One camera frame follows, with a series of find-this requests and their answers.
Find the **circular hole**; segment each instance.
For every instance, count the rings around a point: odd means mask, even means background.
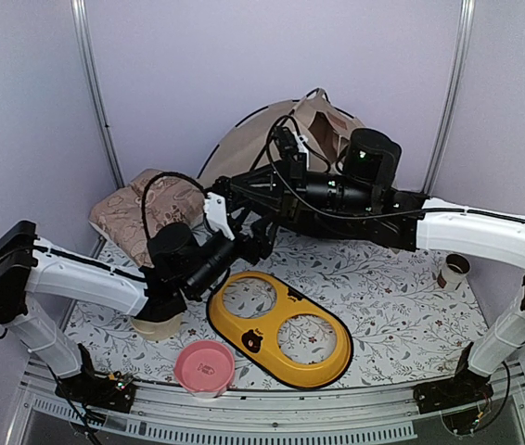
[[[281,351],[297,363],[320,363],[337,346],[337,335],[330,323],[316,315],[296,315],[285,321],[277,342]]]
[[[456,273],[468,273],[470,270],[470,264],[468,260],[462,255],[453,253],[446,257],[446,264],[448,267]]]
[[[224,306],[236,317],[259,318],[277,302],[275,288],[260,278],[240,278],[224,292]]]

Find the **floral tablecloth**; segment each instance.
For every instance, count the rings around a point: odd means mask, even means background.
[[[202,229],[197,235],[203,238]],[[280,230],[271,257],[254,267],[238,261],[232,272],[271,273],[337,315],[352,333],[354,357],[331,387],[368,387],[450,375],[461,349],[487,329],[467,283],[455,292],[436,285],[444,256],[423,250],[394,253],[365,241],[318,240]],[[110,243],[100,259],[134,267]],[[273,289],[256,281],[228,289],[224,301],[229,311],[252,317],[272,309]],[[81,302],[66,333],[89,349],[101,371],[175,384],[173,365],[182,348],[204,338],[222,341],[207,322],[205,302],[187,305],[180,332],[165,341],[145,341],[128,316]],[[297,362],[321,362],[335,346],[331,334],[327,322],[301,316],[283,325],[277,341]],[[288,389],[239,352],[235,355],[234,388]]]

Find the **yellow pet bowl holder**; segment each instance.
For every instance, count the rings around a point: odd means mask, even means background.
[[[271,311],[259,318],[240,318],[227,310],[224,292],[243,278],[258,278],[275,289],[276,303]],[[337,341],[334,350],[324,361],[297,363],[279,348],[279,329],[284,322],[297,315],[315,315],[331,325]],[[219,336],[289,387],[316,389],[330,385],[345,374],[352,361],[353,342],[347,326],[300,291],[267,273],[243,272],[230,276],[222,289],[209,298],[207,318]]]

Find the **pink bowl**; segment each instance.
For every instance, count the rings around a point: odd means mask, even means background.
[[[176,360],[173,374],[188,392],[203,399],[223,394],[235,372],[234,355],[213,340],[200,340],[185,347]]]

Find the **white wall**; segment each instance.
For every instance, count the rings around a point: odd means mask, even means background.
[[[125,181],[198,173],[254,109],[316,86],[403,147],[419,189],[442,114],[460,1],[94,0],[87,15]]]
[[[87,253],[96,242],[88,212],[113,189],[70,2],[0,2],[0,235],[30,219]],[[59,310],[62,301],[51,305]],[[27,357],[13,336],[0,342],[0,443]]]
[[[480,0],[458,108],[435,195],[525,214],[525,2]],[[522,272],[474,261],[470,282],[489,322]],[[525,347],[520,354],[525,371]]]

